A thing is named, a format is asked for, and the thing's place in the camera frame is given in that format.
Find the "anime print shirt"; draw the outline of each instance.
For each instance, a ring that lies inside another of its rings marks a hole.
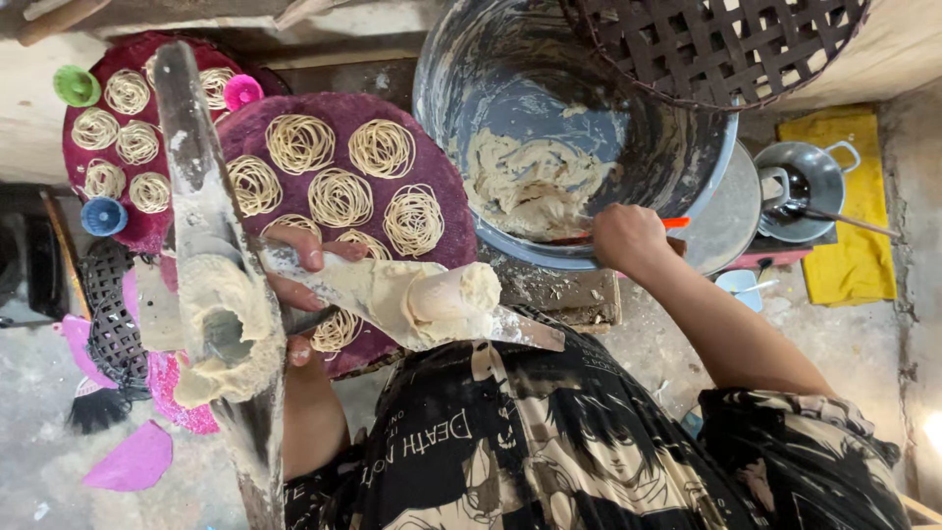
[[[852,404],[700,396],[692,439],[594,338],[455,342],[399,363],[365,441],[284,488],[288,528],[906,528],[895,445]]]

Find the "yellow towel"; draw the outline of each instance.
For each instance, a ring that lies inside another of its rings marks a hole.
[[[860,166],[844,175],[847,198],[841,211],[868,223],[887,226],[877,117],[867,105],[827,108],[778,126],[782,141],[807,141],[824,148],[850,142]],[[853,164],[846,149],[832,152],[841,167]],[[889,237],[837,223],[837,244],[816,246],[804,258],[804,281],[812,304],[856,306],[896,298],[896,277]]]

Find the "pot handle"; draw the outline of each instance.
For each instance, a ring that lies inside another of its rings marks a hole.
[[[763,183],[768,179],[778,180],[782,186],[782,194],[777,197],[765,198],[765,187]],[[791,192],[788,189],[788,172],[782,168],[762,168],[759,170],[759,186],[762,189],[762,211],[782,207],[791,198]]]
[[[853,166],[851,166],[851,167],[849,167],[849,168],[840,168],[840,171],[841,171],[842,173],[844,173],[844,174],[848,174],[848,173],[850,173],[851,171],[857,169],[857,166],[860,165],[860,154],[857,153],[857,150],[854,149],[853,146],[850,145],[849,143],[847,143],[846,141],[839,141],[839,142],[835,143],[834,145],[832,145],[831,147],[828,147],[828,148],[824,149],[824,152],[827,153],[828,155],[830,155],[830,154],[831,154],[831,151],[834,151],[834,150],[837,149],[838,147],[843,147],[843,148],[847,149],[848,151],[851,152],[851,155],[853,155]]]

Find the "black brush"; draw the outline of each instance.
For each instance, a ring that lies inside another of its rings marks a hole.
[[[86,377],[75,389],[72,411],[66,424],[75,433],[91,435],[127,420],[130,411],[131,404],[120,389],[106,389]]]

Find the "small plastic container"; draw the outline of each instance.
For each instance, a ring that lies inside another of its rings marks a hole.
[[[91,107],[102,97],[102,87],[98,84],[98,79],[72,64],[56,70],[53,75],[53,89],[59,99],[73,107]]]
[[[262,86],[251,75],[235,75],[222,89],[222,98],[226,102],[226,108],[232,112],[263,97],[265,94],[262,92]]]
[[[715,283],[717,287],[726,292],[747,290],[750,287],[755,287],[755,273],[746,269],[730,271],[720,274]],[[756,313],[762,310],[762,297],[759,296],[759,290],[750,290],[734,296]]]
[[[93,197],[82,207],[82,227],[92,236],[111,236],[127,225],[127,210],[110,197]]]

